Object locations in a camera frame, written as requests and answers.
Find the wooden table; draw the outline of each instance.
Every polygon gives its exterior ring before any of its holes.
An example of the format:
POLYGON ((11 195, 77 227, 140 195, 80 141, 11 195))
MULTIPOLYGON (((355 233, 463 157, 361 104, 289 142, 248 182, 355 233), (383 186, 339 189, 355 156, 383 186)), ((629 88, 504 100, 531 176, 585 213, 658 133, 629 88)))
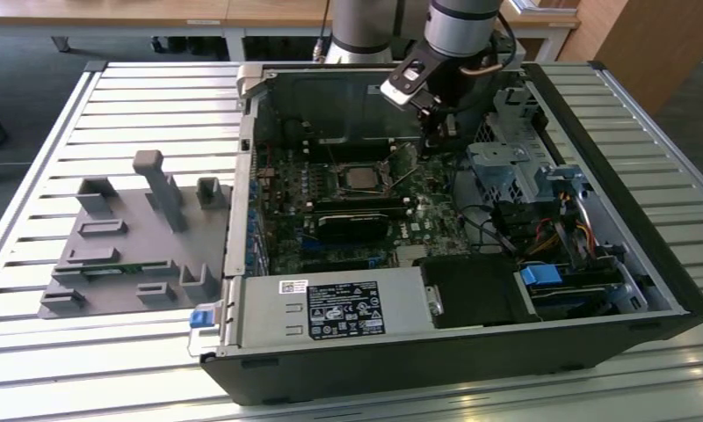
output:
POLYGON ((0 35, 221 36, 229 0, 0 0, 0 35))
MULTIPOLYGON (((325 7, 325 0, 0 0, 0 35, 52 36, 62 51, 73 35, 224 36, 231 60, 244 62, 248 36, 317 37, 325 7)), ((541 41, 537 60, 553 61, 579 19, 523 16, 511 1, 504 15, 520 39, 541 41)))
MULTIPOLYGON (((247 59, 243 47, 245 37, 317 37, 325 7, 325 0, 229 0, 224 36, 231 60, 244 62, 247 59)), ((580 20, 568 15, 521 15, 511 0, 504 2, 503 13, 520 39, 541 40, 536 60, 555 61, 580 20)), ((331 33, 332 22, 333 13, 329 12, 327 34, 331 33)))

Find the slotted metal table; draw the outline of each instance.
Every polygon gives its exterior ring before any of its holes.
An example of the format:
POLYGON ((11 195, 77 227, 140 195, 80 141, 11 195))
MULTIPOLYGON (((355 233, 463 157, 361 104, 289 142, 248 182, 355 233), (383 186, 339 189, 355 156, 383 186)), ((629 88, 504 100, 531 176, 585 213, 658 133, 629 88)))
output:
MULTIPOLYGON (((703 289, 703 176, 606 71, 544 68, 703 289)), ((83 177, 141 188, 132 157, 160 149, 180 186, 208 175, 231 183, 237 69, 111 63, 83 73, 0 221, 0 420, 703 420, 703 324, 563 375, 245 408, 188 353, 188 310, 36 318, 83 177)), ((552 136, 573 162, 565 134, 552 136)), ((213 346, 216 338, 197 343, 213 346)))

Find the gray floor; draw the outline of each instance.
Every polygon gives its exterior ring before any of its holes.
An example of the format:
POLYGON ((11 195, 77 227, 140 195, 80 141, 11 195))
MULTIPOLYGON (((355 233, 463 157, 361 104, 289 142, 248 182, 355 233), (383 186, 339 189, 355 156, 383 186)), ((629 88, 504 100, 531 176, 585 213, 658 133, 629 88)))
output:
MULTIPOLYGON (((212 60, 188 54, 157 55, 147 39, 71 39, 73 52, 60 54, 50 39, 0 38, 0 120, 11 135, 2 162, 31 162, 89 60, 212 60)), ((665 131, 703 171, 703 65, 657 117, 665 131)), ((27 166, 0 167, 0 217, 27 166)))

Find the motherboard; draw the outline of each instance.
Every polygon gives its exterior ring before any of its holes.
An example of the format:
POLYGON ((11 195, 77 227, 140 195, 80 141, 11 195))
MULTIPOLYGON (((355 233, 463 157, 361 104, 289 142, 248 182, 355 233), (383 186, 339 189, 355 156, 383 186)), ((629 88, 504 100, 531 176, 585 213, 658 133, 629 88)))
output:
POLYGON ((395 140, 259 151, 271 274, 412 266, 472 250, 452 157, 417 162, 415 145, 395 140))

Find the green circuit board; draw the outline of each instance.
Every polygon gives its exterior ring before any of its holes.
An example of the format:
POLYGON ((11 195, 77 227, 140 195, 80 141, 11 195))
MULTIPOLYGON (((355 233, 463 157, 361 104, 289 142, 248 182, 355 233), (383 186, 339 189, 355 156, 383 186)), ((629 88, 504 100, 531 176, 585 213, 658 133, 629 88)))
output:
POLYGON ((259 171, 265 187, 271 274, 317 272, 327 263, 340 269, 344 263, 355 265, 355 269, 360 265, 399 267, 403 263, 396 250, 401 246, 423 245, 417 250, 427 251, 427 256, 469 252, 469 239, 457 220, 449 191, 453 167, 441 160, 419 163, 412 144, 404 143, 384 162, 376 163, 311 164, 292 152, 275 154, 272 161, 273 165, 259 171), (339 174, 355 166, 375 167, 380 174, 385 172, 381 196, 411 198, 416 205, 405 218, 391 221, 384 239, 328 248, 309 234, 313 216, 304 209, 312 200, 337 200, 356 194, 340 190, 337 182, 339 174))

